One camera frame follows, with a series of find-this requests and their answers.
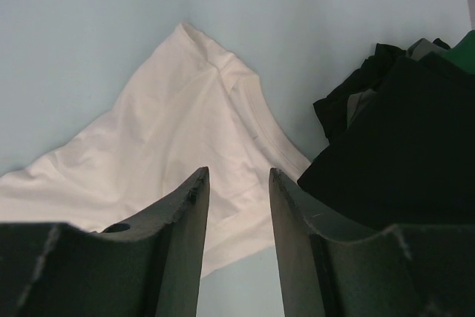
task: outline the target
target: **folded black garment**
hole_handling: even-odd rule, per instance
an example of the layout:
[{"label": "folded black garment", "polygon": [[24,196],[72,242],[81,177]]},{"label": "folded black garment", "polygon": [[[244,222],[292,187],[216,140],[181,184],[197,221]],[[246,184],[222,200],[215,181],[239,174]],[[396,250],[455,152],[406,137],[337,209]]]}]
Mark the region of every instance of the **folded black garment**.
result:
[{"label": "folded black garment", "polygon": [[377,44],[374,55],[368,57],[361,68],[354,71],[326,98],[313,103],[330,143],[347,130],[348,97],[370,88],[377,89],[396,60],[405,54],[405,50],[396,46]]},{"label": "folded black garment", "polygon": [[378,96],[298,180],[339,213],[392,223],[475,223],[475,76],[436,54],[401,56]]}]

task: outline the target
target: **stacked clothing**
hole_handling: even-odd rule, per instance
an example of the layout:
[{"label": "stacked clothing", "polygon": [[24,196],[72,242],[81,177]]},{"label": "stacked clothing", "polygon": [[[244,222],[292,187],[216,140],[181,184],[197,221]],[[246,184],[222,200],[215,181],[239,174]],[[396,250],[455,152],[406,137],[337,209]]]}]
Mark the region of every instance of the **stacked clothing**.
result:
[{"label": "stacked clothing", "polygon": [[314,104],[330,146],[298,180],[359,223],[475,222],[475,31],[376,52]]}]

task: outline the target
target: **gray fabric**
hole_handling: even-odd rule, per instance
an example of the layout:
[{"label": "gray fabric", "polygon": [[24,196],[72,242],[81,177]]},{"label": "gray fabric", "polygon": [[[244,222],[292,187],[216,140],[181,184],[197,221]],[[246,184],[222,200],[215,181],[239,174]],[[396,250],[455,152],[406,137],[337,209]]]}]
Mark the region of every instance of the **gray fabric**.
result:
[{"label": "gray fabric", "polygon": [[[427,39],[420,39],[407,49],[406,57],[419,61],[422,57],[434,52],[442,55],[447,50],[440,48]],[[352,94],[348,98],[347,103],[347,127],[351,125],[353,120],[363,111],[363,109],[371,102],[371,99],[376,95],[373,89],[368,89],[364,92]]]}]

